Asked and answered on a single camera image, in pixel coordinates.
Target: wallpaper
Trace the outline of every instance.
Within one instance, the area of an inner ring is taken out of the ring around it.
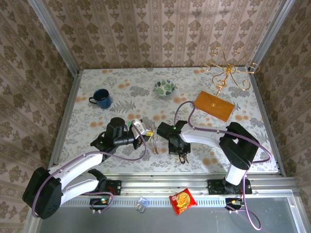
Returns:
[[[279,152],[311,219],[311,1],[296,1],[256,76]]]
[[[43,0],[79,69],[246,65],[280,0]]]
[[[21,197],[47,167],[72,76],[27,1],[0,0],[0,232],[21,232]]]

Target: gold wire stand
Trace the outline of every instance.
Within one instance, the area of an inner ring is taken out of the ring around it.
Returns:
[[[199,105],[202,106],[202,108],[200,108],[201,110],[209,113],[209,114],[212,114],[213,116],[221,119],[221,120],[224,120],[224,121],[227,121],[227,119],[229,118],[233,108],[234,108],[234,105],[232,105],[231,103],[229,102],[226,102],[224,100],[221,100],[218,98],[222,88],[225,86],[229,76],[231,76],[232,80],[234,81],[235,85],[245,91],[245,90],[248,90],[250,87],[251,87],[251,83],[248,81],[248,80],[243,80],[242,81],[242,87],[237,83],[237,81],[234,79],[234,77],[232,76],[232,74],[234,73],[248,73],[248,74],[254,74],[254,73],[257,73],[260,71],[260,67],[258,64],[256,63],[251,63],[250,64],[250,68],[253,69],[253,71],[238,71],[236,69],[236,66],[239,64],[240,61],[242,61],[246,56],[246,51],[243,50],[243,49],[234,49],[234,53],[236,55],[239,55],[241,53],[241,51],[243,52],[243,57],[237,61],[235,64],[231,64],[231,63],[228,63],[227,60],[226,60],[226,57],[225,57],[225,51],[222,49],[222,48],[219,48],[219,47],[216,47],[214,49],[212,49],[211,53],[212,55],[214,56],[217,56],[218,55],[218,50],[220,50],[222,52],[222,56],[225,60],[225,65],[224,66],[218,66],[216,65],[215,63],[211,62],[211,61],[204,61],[201,63],[201,69],[203,69],[204,71],[210,71],[211,70],[211,67],[212,66],[215,66],[215,67],[219,67],[219,68],[222,68],[223,69],[223,72],[220,73],[220,74],[217,74],[217,75],[214,75],[212,77],[212,82],[215,86],[217,86],[219,89],[218,89],[218,92],[216,94],[216,96],[212,96],[206,92],[201,92],[201,94],[199,95],[198,99],[196,100],[196,104],[198,103]],[[221,76],[221,75],[225,75],[225,78],[224,79],[219,79],[219,80],[215,80],[216,77],[218,76]]]

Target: table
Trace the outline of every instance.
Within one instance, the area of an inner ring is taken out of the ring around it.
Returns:
[[[196,100],[203,90],[212,95],[217,88],[211,77],[222,73],[221,68],[213,67],[209,72],[200,68],[139,68],[139,69],[93,69],[84,70],[72,110],[60,162],[75,156],[97,150],[89,144],[101,132],[113,117],[122,117],[125,122],[134,118],[142,119],[155,130],[164,121],[173,124],[177,107],[186,100]],[[248,74],[235,73],[238,83],[250,80]],[[169,79],[176,84],[176,91],[169,97],[161,98],[153,87],[157,81]],[[88,102],[88,98],[100,88],[109,90],[112,105],[103,110]],[[244,126],[263,146],[272,152],[259,105],[253,87],[247,91],[238,89],[231,78],[223,88],[219,98],[235,105],[228,120],[223,122],[201,110],[196,110],[192,117],[193,124],[205,126],[228,126],[236,121]],[[191,112],[191,105],[185,105],[179,118],[186,120]],[[206,145],[192,144],[189,163],[180,164],[177,155],[168,154],[168,143],[156,137],[159,154],[152,152],[152,143],[148,142],[148,152],[143,159],[136,162],[124,161],[110,157],[95,168],[105,173],[225,173],[229,161],[221,149]],[[116,154],[127,158],[137,158],[143,153],[143,147],[134,150],[132,145],[119,147]],[[254,160],[265,159],[267,155],[258,150]],[[278,173],[275,158],[268,163],[252,165],[249,173]]]

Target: metal frame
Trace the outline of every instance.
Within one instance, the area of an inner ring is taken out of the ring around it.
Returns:
[[[184,188],[189,188],[193,197],[200,200],[202,207],[204,201],[209,201],[215,198],[235,198],[239,195],[208,195],[207,180],[208,179],[222,179],[223,175],[131,175],[123,174],[111,176],[109,179],[122,180],[121,195],[116,198],[120,201],[137,200],[138,197],[144,196],[151,200],[164,200],[167,196],[180,192]],[[291,212],[299,232],[310,232],[311,227],[306,216],[306,212],[301,202],[299,190],[295,185],[294,178],[280,177],[279,175],[248,175],[251,181],[253,194],[246,195],[247,198],[281,198],[287,197],[288,204],[291,207]],[[70,203],[64,204],[62,208],[66,207],[82,207],[89,203],[90,198],[96,196],[79,196],[74,198]],[[27,221],[24,227],[24,233],[35,233],[40,220],[31,216],[31,211],[28,213]]]
[[[76,62],[73,56],[71,55],[70,51],[68,50],[65,42],[63,41],[61,33],[56,28],[49,12],[45,8],[43,1],[42,0],[29,0],[29,3],[33,7],[42,25],[44,26],[45,30],[49,34],[52,42],[55,44],[57,50],[59,51],[60,55],[64,59],[68,69],[72,73],[72,76],[76,77],[78,74],[79,68],[76,65]]]
[[[81,81],[82,74],[83,74],[83,71],[80,71],[79,74],[77,75],[77,78],[75,78],[73,80],[72,87],[70,90],[70,94],[69,94],[67,104],[66,104],[66,107],[64,110],[62,122],[61,122],[60,127],[59,127],[59,131],[58,131],[58,134],[56,137],[53,152],[52,152],[51,159],[49,162],[49,167],[56,165],[56,163],[59,159],[59,156],[62,153],[65,138],[67,135],[69,122],[70,122],[70,118],[71,118],[71,114],[72,114],[72,110],[74,107],[74,102],[75,102],[75,99],[76,99],[76,96],[77,96],[77,93],[78,93],[78,90],[80,87],[80,81]]]
[[[265,53],[267,52],[268,48],[270,47],[273,39],[275,38],[278,30],[280,29],[281,25],[283,24],[286,15],[290,11],[291,7],[293,6],[295,0],[283,0],[276,11],[275,16],[273,17],[266,33],[264,34],[256,53],[254,54],[251,63],[259,64],[263,59]]]
[[[276,162],[277,162],[278,167],[280,169],[281,175],[286,177],[286,171],[285,171],[282,159],[281,159],[281,155],[280,155],[278,148],[277,148],[276,140],[274,138],[274,135],[273,135],[273,132],[271,129],[271,125],[269,123],[268,115],[267,115],[267,112],[264,108],[262,98],[261,98],[261,95],[260,95],[260,92],[259,92],[259,89],[257,86],[257,82],[255,80],[254,74],[250,74],[250,80],[251,80],[251,83],[252,83],[252,86],[253,86],[253,89],[255,92],[255,96],[256,96],[257,103],[258,103],[258,106],[260,109],[260,113],[262,115],[263,123],[264,123],[264,126],[265,126],[266,131],[267,131],[268,139],[269,139],[270,144],[271,144],[271,149],[272,149],[273,155],[276,158]]]

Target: blue mug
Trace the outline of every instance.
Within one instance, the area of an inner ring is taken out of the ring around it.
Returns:
[[[109,108],[111,105],[111,98],[106,89],[99,89],[94,92],[94,95],[88,99],[90,103],[97,104],[101,108]]]

